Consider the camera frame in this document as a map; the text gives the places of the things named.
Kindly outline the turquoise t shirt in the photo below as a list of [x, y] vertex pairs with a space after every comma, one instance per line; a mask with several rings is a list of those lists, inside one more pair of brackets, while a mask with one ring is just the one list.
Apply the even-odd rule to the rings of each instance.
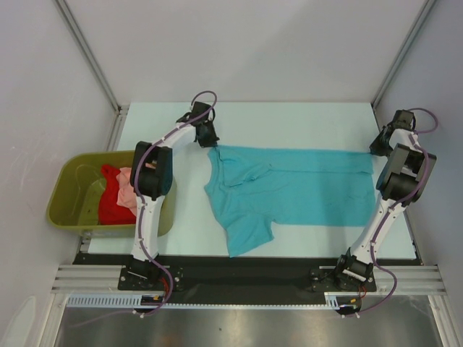
[[363, 227], [375, 207], [367, 153], [217, 146], [205, 185], [230, 257], [273, 240], [273, 224]]

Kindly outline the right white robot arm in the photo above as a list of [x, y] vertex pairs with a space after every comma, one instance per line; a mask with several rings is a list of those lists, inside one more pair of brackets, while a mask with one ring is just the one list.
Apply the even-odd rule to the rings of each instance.
[[378, 251], [397, 216], [416, 202], [428, 182], [436, 156], [418, 141], [418, 132], [384, 127], [370, 145], [370, 153], [384, 156], [376, 189], [375, 212], [347, 253], [340, 256], [334, 283], [342, 291], [354, 291], [373, 277]]

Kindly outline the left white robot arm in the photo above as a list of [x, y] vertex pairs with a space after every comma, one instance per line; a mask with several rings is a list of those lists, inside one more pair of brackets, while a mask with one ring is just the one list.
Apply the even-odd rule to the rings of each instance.
[[161, 208], [174, 182], [174, 156], [194, 142], [202, 148], [217, 146], [214, 120], [214, 111], [196, 117], [188, 112], [158, 141], [137, 143], [130, 177], [137, 208], [135, 239], [126, 276], [143, 288], [155, 287], [166, 276], [166, 268], [156, 262], [156, 257]]

